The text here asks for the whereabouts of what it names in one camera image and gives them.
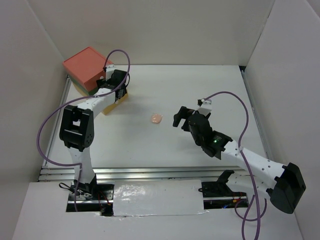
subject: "purple cable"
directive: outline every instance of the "purple cable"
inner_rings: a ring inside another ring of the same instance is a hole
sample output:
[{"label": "purple cable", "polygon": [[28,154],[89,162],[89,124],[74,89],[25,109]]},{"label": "purple cable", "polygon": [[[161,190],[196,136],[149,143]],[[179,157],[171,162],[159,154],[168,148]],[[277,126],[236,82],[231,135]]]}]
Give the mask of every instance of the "purple cable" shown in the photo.
[{"label": "purple cable", "polygon": [[[237,214],[237,216],[238,216],[239,218],[241,218],[242,220],[245,220],[245,221],[247,221],[247,222],[255,222],[255,221],[258,220],[257,218],[254,218],[254,219],[244,218],[244,217],[241,216],[241,215],[238,213],[238,211],[237,211],[238,205],[239,205],[240,203],[246,201],[246,200],[247,200],[247,199],[242,199],[242,200],[238,201],[238,202],[235,204],[235,206],[234,206],[235,214]],[[264,199],[264,209],[263,209],[263,211],[262,211],[262,213],[261,213],[260,218],[262,218],[262,217],[265,215],[266,211],[267,211],[267,199]]]},{"label": "purple cable", "polygon": [[[244,136],[244,134],[245,134],[245,132],[246,132],[246,130],[247,130],[247,128],[248,128],[248,125],[249,125],[249,113],[248,113],[248,109],[247,109],[244,101],[242,101],[242,99],[241,99],[240,97],[238,97],[236,94],[234,94],[233,92],[230,92],[230,91],[219,91],[219,92],[216,92],[216,93],[214,93],[214,94],[206,97],[204,100],[206,101],[206,100],[208,100],[208,99],[210,99],[210,98],[213,98],[214,96],[217,96],[217,95],[219,95],[219,94],[229,94],[229,95],[234,96],[236,99],[239,100],[239,102],[242,104],[242,106],[243,106],[243,108],[244,108],[244,110],[245,110],[245,116],[246,116],[245,126],[244,126],[244,129],[243,129],[242,133],[240,134],[239,142],[238,142],[238,147],[239,147],[239,149],[240,149],[240,147],[241,147],[241,140],[242,140],[242,138],[243,138],[243,136]],[[256,198],[255,198],[255,203],[256,203],[256,216],[257,216],[256,221],[257,221],[257,226],[256,226],[256,232],[255,232],[254,240],[258,240],[259,234],[260,234],[260,227],[261,227],[261,216],[260,216],[260,203],[259,203],[259,196],[258,196],[257,185],[256,185],[256,181],[255,181],[254,175],[253,175],[253,173],[252,173],[252,170],[251,170],[251,168],[250,168],[250,165],[249,165],[249,163],[248,163],[248,160],[247,160],[245,154],[243,153],[242,150],[240,151],[240,153],[241,153],[241,156],[242,156],[242,158],[243,158],[243,160],[244,160],[244,162],[245,162],[246,167],[248,168],[248,172],[249,172],[249,175],[250,175],[250,178],[251,178],[251,181],[252,181],[252,186],[253,186],[254,195],[256,196]],[[251,208],[251,206],[252,206],[253,199],[254,199],[254,198],[252,198],[251,203],[249,204],[249,206],[248,206],[248,208],[247,208],[247,210],[246,210],[246,212],[245,212],[245,214],[244,214],[244,217],[243,217],[244,219],[242,220],[241,234],[242,234],[242,239],[243,239],[243,240],[246,240],[246,237],[245,237],[245,223],[246,223],[246,219],[247,219],[247,215],[248,215],[248,213],[249,213],[249,210],[250,210],[250,208]]]},{"label": "purple cable", "polygon": [[83,100],[83,99],[91,99],[91,98],[96,98],[96,97],[104,97],[104,96],[107,96],[107,95],[110,95],[112,94],[113,92],[117,91],[121,86],[122,84],[124,84],[127,80],[127,77],[128,77],[128,74],[129,74],[129,71],[130,71],[130,58],[129,58],[129,55],[121,50],[121,49],[115,49],[115,50],[112,50],[108,56],[106,57],[105,59],[105,63],[104,63],[104,66],[105,67],[107,65],[107,62],[109,60],[109,57],[111,56],[111,54],[113,54],[114,52],[122,52],[124,53],[124,55],[126,56],[127,58],[127,61],[128,61],[128,69],[126,71],[126,74],[124,76],[124,79],[122,80],[122,82],[115,88],[113,89],[112,91],[108,92],[108,93],[104,93],[104,94],[101,94],[101,95],[92,95],[92,96],[82,96],[82,97],[79,97],[79,98],[76,98],[76,99],[73,99],[71,101],[68,101],[64,104],[62,104],[61,106],[59,106],[56,110],[54,110],[49,116],[46,117],[46,119],[44,119],[43,123],[41,124],[39,130],[38,130],[38,133],[36,135],[36,148],[39,152],[39,154],[41,155],[41,157],[43,157],[47,162],[53,164],[53,165],[57,165],[57,166],[60,166],[60,167],[75,167],[75,166],[79,166],[80,170],[79,170],[79,176],[78,176],[78,179],[77,179],[77,183],[75,185],[75,189],[74,189],[74,208],[75,208],[75,211],[78,212],[78,209],[77,209],[77,191],[78,191],[78,187],[79,187],[79,181],[80,181],[80,178],[81,178],[81,173],[82,173],[82,163],[71,163],[71,164],[64,164],[64,163],[59,163],[59,162],[55,162],[55,161],[52,161],[50,160],[45,154],[44,152],[42,151],[41,147],[40,147],[40,136],[41,136],[41,132],[45,126],[45,124],[48,122],[48,120],[56,113],[58,112],[59,110],[61,110],[62,108],[64,108],[65,106],[71,104],[71,103],[74,103],[76,101],[79,101],[79,100]]}]

